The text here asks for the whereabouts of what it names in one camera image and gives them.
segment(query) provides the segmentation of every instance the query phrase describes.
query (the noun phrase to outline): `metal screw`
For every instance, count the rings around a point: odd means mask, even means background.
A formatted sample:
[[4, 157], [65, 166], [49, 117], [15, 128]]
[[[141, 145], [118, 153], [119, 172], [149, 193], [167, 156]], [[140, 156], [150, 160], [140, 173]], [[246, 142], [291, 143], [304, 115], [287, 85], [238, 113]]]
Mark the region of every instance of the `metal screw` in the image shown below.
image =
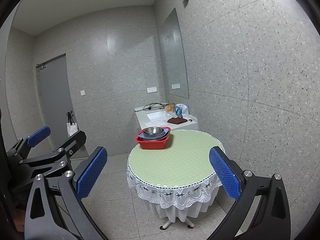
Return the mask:
[[60, 167], [63, 167], [64, 165], [66, 165], [66, 161], [62, 161], [62, 162], [59, 163]]
[[68, 177], [71, 177], [72, 174], [73, 174], [72, 171], [66, 171], [66, 172], [64, 173], [64, 176], [66, 176], [66, 177], [68, 178]]
[[42, 179], [42, 177], [43, 177], [43, 175], [42, 175], [42, 174], [38, 174], [38, 175], [36, 176], [36, 180], [41, 180], [41, 179]]
[[246, 177], [251, 177], [252, 176], [252, 172], [251, 171], [244, 171], [244, 175], [246, 176]]
[[281, 179], [281, 175], [278, 174], [278, 173], [276, 173], [276, 174], [275, 174], [275, 178], [276, 178], [276, 179]]

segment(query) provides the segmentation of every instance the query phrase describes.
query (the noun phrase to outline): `door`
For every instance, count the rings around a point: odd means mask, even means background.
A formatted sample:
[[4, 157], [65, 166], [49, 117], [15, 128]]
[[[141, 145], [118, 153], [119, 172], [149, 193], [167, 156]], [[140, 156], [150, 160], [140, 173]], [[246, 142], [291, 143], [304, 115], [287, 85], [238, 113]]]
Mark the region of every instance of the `door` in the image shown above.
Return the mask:
[[66, 113], [73, 111], [66, 56], [38, 68], [38, 89], [45, 124], [50, 127], [53, 147], [57, 148], [68, 139]]

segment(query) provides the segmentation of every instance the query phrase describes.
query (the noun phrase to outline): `white tote bag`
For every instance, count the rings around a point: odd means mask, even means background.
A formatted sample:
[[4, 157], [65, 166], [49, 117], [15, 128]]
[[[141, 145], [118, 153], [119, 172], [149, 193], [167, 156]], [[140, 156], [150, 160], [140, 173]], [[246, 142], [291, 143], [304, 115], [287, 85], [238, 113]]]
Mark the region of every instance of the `white tote bag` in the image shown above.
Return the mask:
[[68, 130], [68, 137], [70, 137], [71, 135], [73, 135], [79, 130], [79, 127], [78, 127], [78, 124], [73, 121], [71, 113], [68, 112], [67, 115], [68, 115], [67, 130]]

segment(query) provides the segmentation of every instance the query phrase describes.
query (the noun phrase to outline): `round table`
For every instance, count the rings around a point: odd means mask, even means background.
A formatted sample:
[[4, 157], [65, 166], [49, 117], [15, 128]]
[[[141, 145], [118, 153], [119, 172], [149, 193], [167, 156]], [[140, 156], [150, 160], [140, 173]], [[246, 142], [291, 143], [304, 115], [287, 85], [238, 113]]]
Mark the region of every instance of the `round table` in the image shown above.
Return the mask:
[[175, 218], [187, 218], [206, 212], [217, 195], [221, 182], [209, 161], [209, 150], [219, 146], [210, 134], [194, 130], [171, 131], [163, 150], [143, 150], [138, 144], [128, 158], [127, 179], [130, 188], [147, 202], [148, 209], [160, 218], [168, 217], [165, 229]]

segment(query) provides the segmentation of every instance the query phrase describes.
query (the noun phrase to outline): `blue plate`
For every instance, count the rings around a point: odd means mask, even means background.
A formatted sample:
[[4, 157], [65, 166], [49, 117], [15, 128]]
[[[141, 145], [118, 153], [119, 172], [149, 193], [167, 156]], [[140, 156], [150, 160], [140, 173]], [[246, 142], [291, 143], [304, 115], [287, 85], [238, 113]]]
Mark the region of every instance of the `blue plate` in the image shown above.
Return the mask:
[[164, 135], [162, 135], [162, 136], [146, 137], [143, 133], [139, 134], [138, 136], [139, 136], [141, 139], [145, 140], [145, 141], [156, 141], [156, 140], [160, 140], [160, 139], [162, 139], [162, 138], [164, 138], [164, 137], [167, 136], [167, 134], [168, 134], [168, 132], [169, 132], [169, 129], [168, 129], [168, 128], [164, 128], [163, 130], [164, 130], [165, 133], [164, 133]]

